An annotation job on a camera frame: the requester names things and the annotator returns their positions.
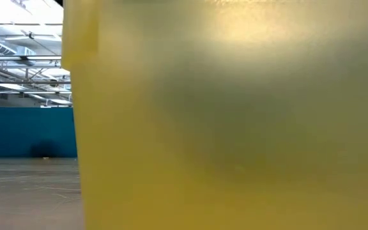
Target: ceiling light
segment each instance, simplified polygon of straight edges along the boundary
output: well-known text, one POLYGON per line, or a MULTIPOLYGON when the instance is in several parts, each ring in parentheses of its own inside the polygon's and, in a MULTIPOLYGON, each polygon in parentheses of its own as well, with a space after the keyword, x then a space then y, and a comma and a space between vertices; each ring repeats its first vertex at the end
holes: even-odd
POLYGON ((61 99, 50 99, 52 102, 58 103, 58 104, 64 104, 64 105, 69 105, 71 104, 71 102, 67 101, 67 100, 61 100, 61 99))
POLYGON ((19 92, 14 92, 14 91, 0 91, 0 94, 19 94, 19 92))
MULTIPOLYGON (((12 38, 5 38, 7 41, 15 41, 15 40, 25 40, 29 39, 28 36, 18 36, 18 37, 12 37, 12 38)), ((52 41, 52 42, 61 42, 61 40, 58 40, 57 38, 47 38, 44 36, 34 36, 32 39, 38 39, 38 40, 45 40, 45 41, 52 41)))
POLYGON ((21 92, 21 93, 25 93, 25 94, 63 94, 63 95, 69 95, 72 94, 72 92, 70 91, 58 91, 58 92, 53 92, 53 91, 26 91, 26 92, 21 92))
POLYGON ((70 72, 68 70, 62 69, 62 68, 50 68, 46 71, 44 71, 44 74, 51 74, 51 75, 70 75, 70 72))
POLYGON ((46 100, 46 98, 41 97, 41 96, 39 96, 39 95, 30 95, 30 96, 31 96, 31 97, 33 97, 33 98, 36 98, 36 99, 46 100))
POLYGON ((61 56, 27 56, 28 60, 62 60, 61 56))
POLYGON ((41 108, 50 109, 50 108, 69 108, 69 105, 41 105, 41 108))
POLYGON ((14 90, 24 90, 27 89, 25 87, 19 86, 17 84, 0 84, 1 87, 8 88, 8 89, 14 89, 14 90))

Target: yellow liquid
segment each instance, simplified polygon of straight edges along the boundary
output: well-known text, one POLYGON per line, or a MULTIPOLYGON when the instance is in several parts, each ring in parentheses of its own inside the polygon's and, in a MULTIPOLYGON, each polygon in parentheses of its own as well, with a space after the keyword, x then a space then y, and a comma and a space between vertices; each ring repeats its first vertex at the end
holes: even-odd
POLYGON ((87 230, 368 229, 368 1, 66 3, 87 230))

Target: concrete floor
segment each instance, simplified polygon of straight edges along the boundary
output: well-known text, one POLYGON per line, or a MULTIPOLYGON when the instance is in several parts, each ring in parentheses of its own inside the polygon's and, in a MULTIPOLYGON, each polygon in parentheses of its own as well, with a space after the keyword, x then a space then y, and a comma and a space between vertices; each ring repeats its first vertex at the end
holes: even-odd
POLYGON ((0 159, 0 230, 83 226, 75 159, 0 159))

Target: fluorescent light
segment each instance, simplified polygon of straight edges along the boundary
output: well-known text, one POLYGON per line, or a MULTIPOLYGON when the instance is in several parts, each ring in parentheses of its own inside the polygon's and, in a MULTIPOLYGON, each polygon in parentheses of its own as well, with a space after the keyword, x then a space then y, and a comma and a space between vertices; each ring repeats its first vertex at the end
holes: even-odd
POLYGON ((0 61, 20 61, 19 56, 0 56, 0 61))
POLYGON ((68 70, 63 68, 50 68, 43 72, 43 74, 51 74, 51 75, 70 75, 68 70))
POLYGON ((20 36, 20 37, 14 37, 14 38, 5 38, 5 40, 7 41, 15 41, 15 40, 25 40, 28 39, 29 37, 27 36, 20 36))
POLYGON ((58 103, 58 104, 64 104, 64 105, 69 105, 71 104, 71 102, 67 101, 67 100, 61 100, 61 99, 50 99, 51 101, 58 103))
POLYGON ((0 94, 29 94, 29 95, 44 95, 44 94, 62 94, 62 95, 70 95, 72 94, 72 92, 69 91, 58 91, 58 92, 52 92, 52 91, 23 91, 23 92, 18 92, 18 91, 0 91, 0 94))
POLYGON ((69 108, 69 105, 41 105, 41 108, 50 109, 50 108, 69 108))
POLYGON ((52 32, 52 30, 49 27, 47 27, 46 24, 43 23, 42 20, 38 16, 36 16, 36 15, 34 15, 34 16, 38 19, 39 25, 41 25, 44 29, 46 29, 47 31, 49 31, 49 33, 55 38, 54 41, 62 42, 62 38, 59 37, 59 35, 57 35, 56 33, 52 32))
POLYGON ((38 96, 38 95, 30 95, 33 98, 40 99, 40 100, 46 100, 46 98, 38 96))
MULTIPOLYGON (((29 37, 28 36, 18 36, 18 37, 13 37, 13 38, 5 38, 5 40, 7 41, 25 40, 25 39, 29 39, 29 37)), ((44 36, 34 36, 33 39, 52 41, 52 42, 61 42, 61 40, 58 40, 57 38, 46 38, 44 36)))
POLYGON ((8 88, 8 89, 14 89, 14 90, 24 90, 27 89, 25 87, 19 86, 17 84, 0 84, 1 87, 8 88))
POLYGON ((26 56, 28 60, 62 60, 61 56, 26 56))

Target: wall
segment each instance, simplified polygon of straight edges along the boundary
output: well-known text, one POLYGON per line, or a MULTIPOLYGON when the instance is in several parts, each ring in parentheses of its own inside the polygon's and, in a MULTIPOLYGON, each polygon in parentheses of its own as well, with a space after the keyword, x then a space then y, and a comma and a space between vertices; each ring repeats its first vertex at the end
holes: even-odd
POLYGON ((76 157, 71 108, 0 107, 0 157, 76 157))

